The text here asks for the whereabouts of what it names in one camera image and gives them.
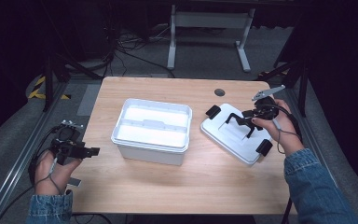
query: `white container lid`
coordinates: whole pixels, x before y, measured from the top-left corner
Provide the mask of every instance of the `white container lid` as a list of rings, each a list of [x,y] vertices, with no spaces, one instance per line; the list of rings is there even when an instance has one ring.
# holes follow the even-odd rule
[[[241,116],[240,110],[229,104],[219,106],[221,111],[213,118],[206,119],[200,125],[203,132],[219,143],[224,149],[246,164],[254,164],[260,154],[256,152],[264,139],[270,140],[271,136],[263,129],[252,133],[250,138],[246,134],[250,129],[245,125],[238,125],[233,118],[226,124],[226,119],[231,113]]]

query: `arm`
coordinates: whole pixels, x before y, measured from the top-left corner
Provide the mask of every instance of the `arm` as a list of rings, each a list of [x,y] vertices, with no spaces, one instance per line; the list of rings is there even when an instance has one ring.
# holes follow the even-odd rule
[[[49,175],[54,162],[53,154],[48,151],[41,156],[35,173],[35,195],[31,198],[26,223],[69,223],[72,215],[72,191],[66,189],[71,173],[81,163],[74,160],[61,166],[56,164]]]
[[[288,105],[276,100],[290,112]],[[265,128],[283,147],[286,159],[284,174],[290,197],[298,212],[300,223],[358,223],[350,205],[336,187],[333,179],[312,152],[304,148],[292,122],[280,112],[276,120],[279,131],[271,120],[252,119],[255,125]]]

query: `metal stand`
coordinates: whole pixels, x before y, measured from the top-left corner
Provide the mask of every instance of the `metal stand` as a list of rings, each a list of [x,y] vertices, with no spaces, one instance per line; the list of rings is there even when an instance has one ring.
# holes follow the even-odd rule
[[[45,77],[46,77],[46,102],[44,112],[48,111],[48,108],[52,104],[53,99],[53,74],[56,76],[59,82],[67,82],[71,78],[68,70],[65,68],[66,64],[70,64],[78,71],[84,73],[92,79],[103,79],[103,77],[91,72],[81,64],[74,62],[62,55],[48,51],[45,59]]]
[[[244,45],[254,14],[254,8],[250,9],[248,13],[177,12],[176,6],[173,5],[171,11],[171,43],[167,68],[173,69],[175,67],[176,27],[233,28],[243,29],[241,41],[236,41],[235,44],[241,59],[243,71],[250,72],[251,67],[245,54]]]

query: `wrist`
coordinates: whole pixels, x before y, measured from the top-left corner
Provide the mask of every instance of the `wrist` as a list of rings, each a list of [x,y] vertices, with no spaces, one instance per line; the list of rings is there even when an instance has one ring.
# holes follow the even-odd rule
[[[50,178],[38,182],[34,187],[36,195],[60,195],[60,189],[51,181]]]
[[[280,144],[283,147],[286,157],[304,148],[304,145],[297,136],[285,138]]]

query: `aluminum rail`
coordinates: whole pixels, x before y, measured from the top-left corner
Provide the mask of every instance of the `aluminum rail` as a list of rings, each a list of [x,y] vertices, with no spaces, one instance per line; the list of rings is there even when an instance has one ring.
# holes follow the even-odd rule
[[[54,99],[60,99],[61,95],[65,91],[67,83],[58,83],[56,91],[54,93]],[[54,111],[55,106],[59,101],[54,100],[49,107],[49,110],[42,113],[38,122],[36,123],[34,130],[32,131],[30,137],[28,138],[27,142],[24,145],[24,148],[21,151],[20,156],[17,158],[16,162],[14,163],[11,170],[7,173],[6,180],[2,187],[0,188],[0,215],[5,209],[7,201],[13,192],[14,188],[16,188],[19,179],[26,168],[29,160],[34,154],[34,151],[37,146],[37,139],[42,134],[42,129],[45,126],[48,118],[51,116],[52,112]]]
[[[316,158],[319,160],[322,166],[324,166],[327,169],[327,172],[330,174],[331,178],[333,179],[334,183],[337,185],[336,179],[333,177],[332,173],[330,172],[330,169],[328,168],[327,162],[324,159],[324,155],[321,151],[321,148],[316,140],[315,135],[313,134],[312,129],[310,128],[310,124],[308,122],[307,118],[302,117],[298,106],[297,106],[297,98],[296,93],[293,89],[286,89],[285,94],[287,96],[287,104],[289,104],[290,110],[292,111],[292,114],[297,118],[298,125],[300,126],[302,136],[303,138],[307,139],[307,143],[310,145],[308,146],[313,153],[315,153]]]

